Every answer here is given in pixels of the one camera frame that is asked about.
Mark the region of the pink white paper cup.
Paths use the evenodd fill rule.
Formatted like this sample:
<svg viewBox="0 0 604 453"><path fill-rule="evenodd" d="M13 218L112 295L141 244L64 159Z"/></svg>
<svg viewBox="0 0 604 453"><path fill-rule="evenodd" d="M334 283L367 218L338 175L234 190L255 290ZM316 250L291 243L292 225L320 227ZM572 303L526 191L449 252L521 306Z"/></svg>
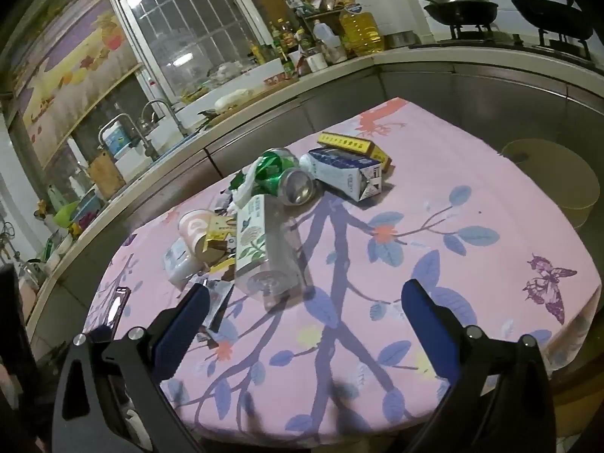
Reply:
<svg viewBox="0 0 604 453"><path fill-rule="evenodd" d="M180 237L196 259L208 266L213 266L223 257L223 251L205 248L212 216L207 210L193 210L185 213L178 222Z"/></svg>

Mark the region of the clear plastic bottle green label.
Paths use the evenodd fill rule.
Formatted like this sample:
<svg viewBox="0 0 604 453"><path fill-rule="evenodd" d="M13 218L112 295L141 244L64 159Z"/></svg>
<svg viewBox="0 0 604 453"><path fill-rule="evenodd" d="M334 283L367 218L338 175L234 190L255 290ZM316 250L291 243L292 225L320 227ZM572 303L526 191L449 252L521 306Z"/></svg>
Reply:
<svg viewBox="0 0 604 453"><path fill-rule="evenodd" d="M299 236L290 229L284 205L256 194L236 215L236 287L265 307L302 287Z"/></svg>

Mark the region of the blue white milk carton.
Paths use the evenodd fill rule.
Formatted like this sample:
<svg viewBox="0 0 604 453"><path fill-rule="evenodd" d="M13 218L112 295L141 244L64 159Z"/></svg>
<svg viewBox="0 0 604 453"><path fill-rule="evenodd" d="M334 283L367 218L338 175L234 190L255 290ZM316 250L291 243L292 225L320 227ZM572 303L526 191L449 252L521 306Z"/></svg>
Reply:
<svg viewBox="0 0 604 453"><path fill-rule="evenodd" d="M335 188L354 202L362 202L382 192L382 166L378 160L332 147L302 154L299 165L313 179Z"/></svg>

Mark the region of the crushed green soda can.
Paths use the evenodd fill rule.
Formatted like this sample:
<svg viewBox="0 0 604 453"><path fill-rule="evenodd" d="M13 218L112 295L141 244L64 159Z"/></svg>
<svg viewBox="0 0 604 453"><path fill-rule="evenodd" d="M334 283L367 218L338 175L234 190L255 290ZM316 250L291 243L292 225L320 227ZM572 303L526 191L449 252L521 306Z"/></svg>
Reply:
<svg viewBox="0 0 604 453"><path fill-rule="evenodd" d="M272 195L285 206L303 206L315 196L313 179L286 148L262 153L250 165L246 179L252 181L253 193Z"/></svg>

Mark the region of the long yellow box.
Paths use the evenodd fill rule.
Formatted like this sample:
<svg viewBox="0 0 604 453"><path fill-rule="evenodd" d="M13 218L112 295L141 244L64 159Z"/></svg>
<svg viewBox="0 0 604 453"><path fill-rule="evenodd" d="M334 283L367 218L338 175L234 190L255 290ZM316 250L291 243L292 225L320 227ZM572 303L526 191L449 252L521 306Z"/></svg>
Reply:
<svg viewBox="0 0 604 453"><path fill-rule="evenodd" d="M368 139L322 132L318 136L317 143L322 146L335 147L340 150L348 151L349 153L356 153L363 157L378 160L384 172L387 172L392 164L391 157L389 157L389 155L375 142Z"/></svg>

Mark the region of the chrome kitchen faucet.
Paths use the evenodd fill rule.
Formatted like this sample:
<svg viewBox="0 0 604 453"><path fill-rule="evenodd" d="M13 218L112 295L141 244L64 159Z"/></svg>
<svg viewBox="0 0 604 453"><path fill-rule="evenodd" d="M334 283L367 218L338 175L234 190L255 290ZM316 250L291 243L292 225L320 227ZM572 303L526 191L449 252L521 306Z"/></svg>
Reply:
<svg viewBox="0 0 604 453"><path fill-rule="evenodd" d="M97 133L99 148L112 159L119 160L131 150L138 149L152 162L188 137L190 131L164 99L148 101L138 118L133 118L126 111L118 111Z"/></svg>

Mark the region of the beige trash bin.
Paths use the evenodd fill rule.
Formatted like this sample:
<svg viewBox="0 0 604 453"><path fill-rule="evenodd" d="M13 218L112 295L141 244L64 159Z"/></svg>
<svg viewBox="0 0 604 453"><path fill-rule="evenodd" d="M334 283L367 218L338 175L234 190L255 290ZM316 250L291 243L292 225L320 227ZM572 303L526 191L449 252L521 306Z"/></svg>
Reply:
<svg viewBox="0 0 604 453"><path fill-rule="evenodd" d="M582 157L558 143L536 138L511 141L502 154L556 203L576 231L585 225L601 186Z"/></svg>

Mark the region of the white tissue pack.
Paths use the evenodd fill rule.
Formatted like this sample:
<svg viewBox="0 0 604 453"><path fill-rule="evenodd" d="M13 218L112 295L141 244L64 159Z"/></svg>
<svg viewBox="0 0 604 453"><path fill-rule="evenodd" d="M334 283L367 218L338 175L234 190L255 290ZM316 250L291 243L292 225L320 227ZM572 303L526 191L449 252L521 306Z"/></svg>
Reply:
<svg viewBox="0 0 604 453"><path fill-rule="evenodd" d="M190 278L207 271L207 264L198 260L182 237L176 239L165 251L164 268L169 282L183 290Z"/></svg>

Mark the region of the pink floral tablecloth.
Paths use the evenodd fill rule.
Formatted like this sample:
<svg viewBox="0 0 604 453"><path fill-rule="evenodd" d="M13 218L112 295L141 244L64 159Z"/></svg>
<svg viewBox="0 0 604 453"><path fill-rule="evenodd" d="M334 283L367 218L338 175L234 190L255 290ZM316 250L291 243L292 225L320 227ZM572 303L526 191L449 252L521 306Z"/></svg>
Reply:
<svg viewBox="0 0 604 453"><path fill-rule="evenodd" d="M304 206L301 297L267 311L234 290L214 341L191 345L162 388L196 436L329 444L429 415L446 385L401 310L413 278L493 339L531 334L554 368L586 338L598 270L510 160L398 98L335 131L386 150L388 188L362 205L325 192Z"/></svg>

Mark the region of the wooden cutting board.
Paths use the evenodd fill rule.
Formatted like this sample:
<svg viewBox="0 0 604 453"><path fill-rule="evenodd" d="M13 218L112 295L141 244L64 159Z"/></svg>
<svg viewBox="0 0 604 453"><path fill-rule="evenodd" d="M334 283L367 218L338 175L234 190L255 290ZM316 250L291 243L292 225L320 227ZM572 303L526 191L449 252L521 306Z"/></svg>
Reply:
<svg viewBox="0 0 604 453"><path fill-rule="evenodd" d="M122 174L105 149L92 160L88 174L106 200L111 199L126 185Z"/></svg>

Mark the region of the white mug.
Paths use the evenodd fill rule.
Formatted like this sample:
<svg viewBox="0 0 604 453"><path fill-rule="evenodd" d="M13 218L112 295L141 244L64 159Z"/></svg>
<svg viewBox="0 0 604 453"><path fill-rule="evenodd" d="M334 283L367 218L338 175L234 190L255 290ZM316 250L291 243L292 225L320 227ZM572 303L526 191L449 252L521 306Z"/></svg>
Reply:
<svg viewBox="0 0 604 453"><path fill-rule="evenodd" d="M309 54L306 57L306 61L311 69L311 72L319 72L329 66L322 52Z"/></svg>

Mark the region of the white plastic jug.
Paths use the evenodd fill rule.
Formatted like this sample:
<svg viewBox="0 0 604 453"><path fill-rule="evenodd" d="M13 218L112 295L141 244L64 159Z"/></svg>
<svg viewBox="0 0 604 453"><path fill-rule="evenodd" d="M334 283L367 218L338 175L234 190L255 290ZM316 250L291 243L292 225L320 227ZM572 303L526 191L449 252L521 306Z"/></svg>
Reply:
<svg viewBox="0 0 604 453"><path fill-rule="evenodd" d="M330 63L346 62L348 56L340 37L326 23L315 20L312 30L314 37L325 48L325 55Z"/></svg>

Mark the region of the gas stove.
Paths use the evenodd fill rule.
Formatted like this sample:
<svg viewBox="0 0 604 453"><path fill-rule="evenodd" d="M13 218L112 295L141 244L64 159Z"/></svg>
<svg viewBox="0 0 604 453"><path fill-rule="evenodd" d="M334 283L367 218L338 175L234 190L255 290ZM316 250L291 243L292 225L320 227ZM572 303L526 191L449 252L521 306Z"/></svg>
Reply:
<svg viewBox="0 0 604 453"><path fill-rule="evenodd" d="M549 33L541 29L538 29L537 36L522 36L518 33L510 34L494 30L490 26L451 26L448 39L434 42L418 41L410 44L410 48L446 46L500 47L550 54L564 59L593 61L586 39L569 37L561 33Z"/></svg>

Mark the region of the steel wok with lid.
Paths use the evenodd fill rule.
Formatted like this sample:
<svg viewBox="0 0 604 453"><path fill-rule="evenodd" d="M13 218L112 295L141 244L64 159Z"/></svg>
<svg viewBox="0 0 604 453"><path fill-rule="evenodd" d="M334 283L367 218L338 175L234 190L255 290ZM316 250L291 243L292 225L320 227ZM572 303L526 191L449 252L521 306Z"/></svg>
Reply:
<svg viewBox="0 0 604 453"><path fill-rule="evenodd" d="M447 27L488 26L496 20L499 6L490 0L423 0L424 10Z"/></svg>

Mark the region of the black frying pan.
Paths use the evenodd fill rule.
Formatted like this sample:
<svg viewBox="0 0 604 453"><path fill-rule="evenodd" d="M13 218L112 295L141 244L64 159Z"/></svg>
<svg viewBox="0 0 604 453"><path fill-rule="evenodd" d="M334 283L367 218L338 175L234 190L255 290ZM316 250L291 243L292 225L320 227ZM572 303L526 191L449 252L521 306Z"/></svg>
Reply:
<svg viewBox="0 0 604 453"><path fill-rule="evenodd" d="M553 0L512 0L518 12L539 31L587 41L594 33L586 14L568 3Z"/></svg>

